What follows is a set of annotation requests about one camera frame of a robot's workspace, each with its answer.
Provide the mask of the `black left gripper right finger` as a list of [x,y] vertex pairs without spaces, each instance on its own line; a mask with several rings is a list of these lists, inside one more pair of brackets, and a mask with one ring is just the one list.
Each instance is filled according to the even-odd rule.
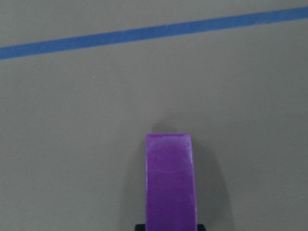
[[198,224],[197,228],[198,228],[198,231],[206,231],[206,228],[203,224]]

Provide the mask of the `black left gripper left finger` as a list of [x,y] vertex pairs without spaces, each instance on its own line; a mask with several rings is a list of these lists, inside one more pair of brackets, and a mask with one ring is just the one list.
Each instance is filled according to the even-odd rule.
[[136,224],[134,226],[134,231],[146,231],[145,224]]

